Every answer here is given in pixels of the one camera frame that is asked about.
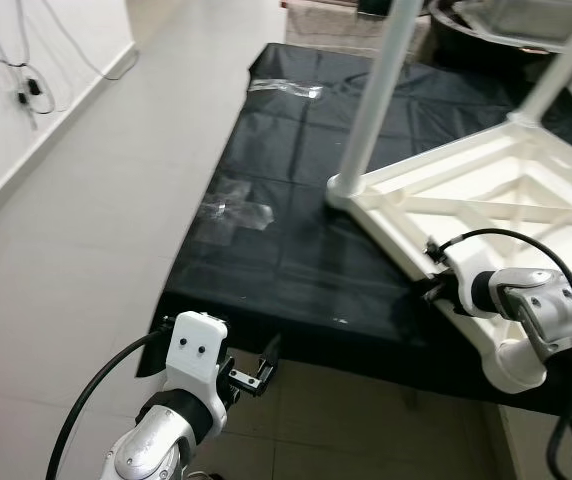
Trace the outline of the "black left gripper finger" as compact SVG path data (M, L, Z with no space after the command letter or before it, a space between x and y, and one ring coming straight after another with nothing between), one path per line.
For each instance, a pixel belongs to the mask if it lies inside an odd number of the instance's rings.
M255 387L267 387L271 381L274 372L280 365L282 337L281 334L273 335L266 343L263 351L260 352L259 369L257 370L257 381Z

